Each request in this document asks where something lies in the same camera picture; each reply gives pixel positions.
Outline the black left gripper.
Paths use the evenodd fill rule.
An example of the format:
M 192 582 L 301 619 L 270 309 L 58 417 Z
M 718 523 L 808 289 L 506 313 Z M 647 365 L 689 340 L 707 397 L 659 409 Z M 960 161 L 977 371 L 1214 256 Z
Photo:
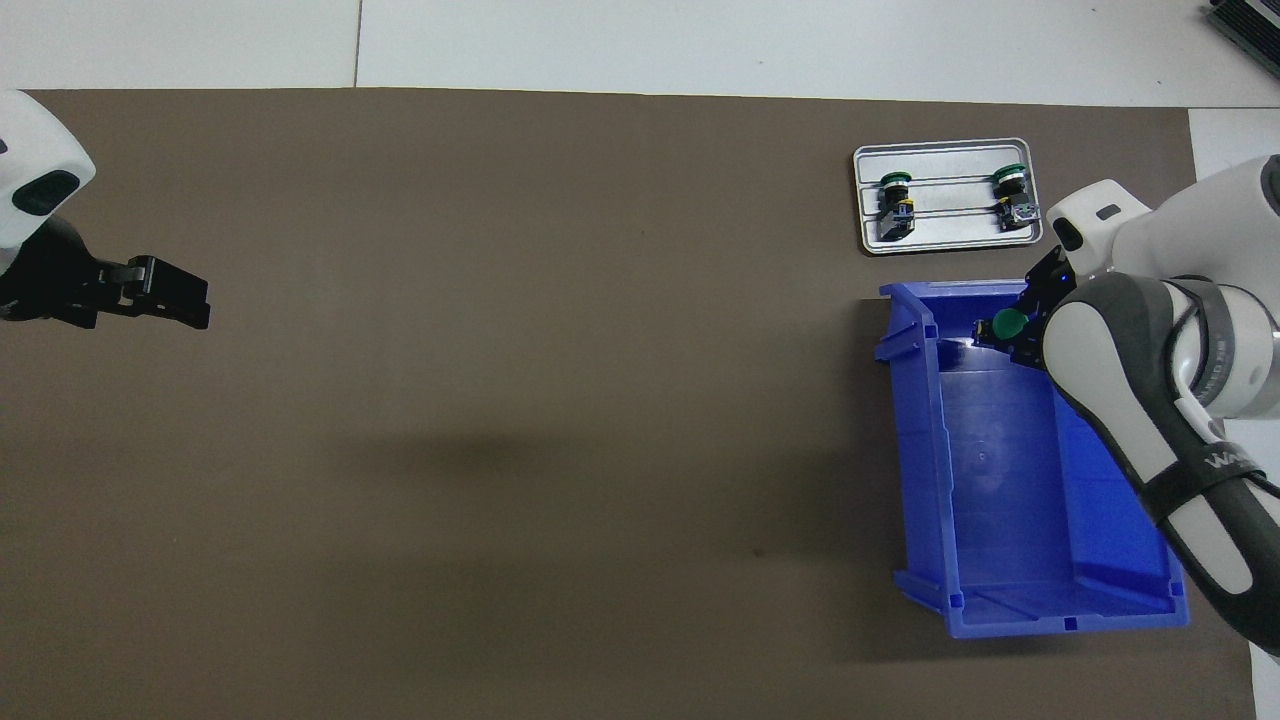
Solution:
M 50 217 L 0 273 L 0 320 L 54 319 L 93 329 L 101 313 L 156 316 L 206 331 L 209 283 L 150 255 L 127 264 L 100 260 L 72 223 Z

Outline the blue plastic storage bin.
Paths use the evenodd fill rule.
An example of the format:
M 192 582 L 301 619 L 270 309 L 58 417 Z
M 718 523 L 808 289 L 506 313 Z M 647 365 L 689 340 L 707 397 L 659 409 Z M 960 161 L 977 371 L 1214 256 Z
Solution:
M 1181 566 L 1097 434 L 1044 372 L 977 346 L 1020 281 L 884 284 L 911 601 L 957 639 L 1190 620 Z

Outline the dark grey ribbed device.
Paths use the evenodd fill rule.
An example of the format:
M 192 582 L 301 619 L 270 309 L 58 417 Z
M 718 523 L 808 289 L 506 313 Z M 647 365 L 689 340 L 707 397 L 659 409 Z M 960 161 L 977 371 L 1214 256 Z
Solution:
M 1280 0 L 1210 0 L 1206 19 L 1233 42 L 1280 53 Z

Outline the brown table mat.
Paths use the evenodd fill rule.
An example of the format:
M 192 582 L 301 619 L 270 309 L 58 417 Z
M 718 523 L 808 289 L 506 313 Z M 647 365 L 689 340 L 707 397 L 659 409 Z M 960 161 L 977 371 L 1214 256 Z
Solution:
M 198 332 L 0 323 L 0 720 L 1254 720 L 1179 629 L 954 641 L 904 598 L 850 158 L 1019 137 L 1048 202 L 1188 115 L 390 88 L 42 91 L 101 258 Z

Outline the green push button switch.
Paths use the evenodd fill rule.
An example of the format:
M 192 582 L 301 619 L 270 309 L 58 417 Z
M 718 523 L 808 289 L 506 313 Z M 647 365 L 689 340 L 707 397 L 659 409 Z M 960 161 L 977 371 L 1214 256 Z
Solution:
M 977 324 L 975 342 L 1009 354 L 1029 323 L 1030 318 L 1025 313 L 1016 307 L 1004 307 Z
M 913 177 L 905 170 L 890 172 L 879 179 L 877 233 L 879 242 L 897 242 L 915 229 L 915 204 L 910 196 Z
M 1001 167 L 989 177 L 995 197 L 993 213 L 1002 233 L 1024 229 L 1041 219 L 1029 177 L 1028 167 L 1021 163 Z

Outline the grey metal tray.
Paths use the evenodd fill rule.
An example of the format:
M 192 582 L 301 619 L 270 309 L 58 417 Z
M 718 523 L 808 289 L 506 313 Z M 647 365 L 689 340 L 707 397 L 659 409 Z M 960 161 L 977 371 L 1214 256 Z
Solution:
M 1041 215 L 1030 227 L 1002 233 L 993 213 L 989 177 L 1014 163 L 1028 167 L 1030 192 L 1039 205 L 1030 147 L 1023 138 L 860 146 L 851 156 L 850 169 L 861 246 L 872 255 L 884 256 L 1037 243 L 1043 234 Z M 897 242 L 879 242 L 879 181 L 895 170 L 905 170 L 913 177 L 910 196 L 915 204 L 915 229 Z

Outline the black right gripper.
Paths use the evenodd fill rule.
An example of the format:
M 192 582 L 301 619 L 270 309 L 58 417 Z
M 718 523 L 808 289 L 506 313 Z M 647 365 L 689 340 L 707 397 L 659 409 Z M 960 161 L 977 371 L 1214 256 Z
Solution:
M 1076 288 L 1076 278 L 1068 251 L 1055 245 L 1024 275 L 1025 287 L 1012 305 L 1015 322 L 1029 322 L 1012 338 L 1001 340 L 995 333 L 993 320 L 975 323 L 975 346 L 1009 356 L 1010 361 L 1038 372 L 1044 372 L 1043 337 L 1047 316 Z

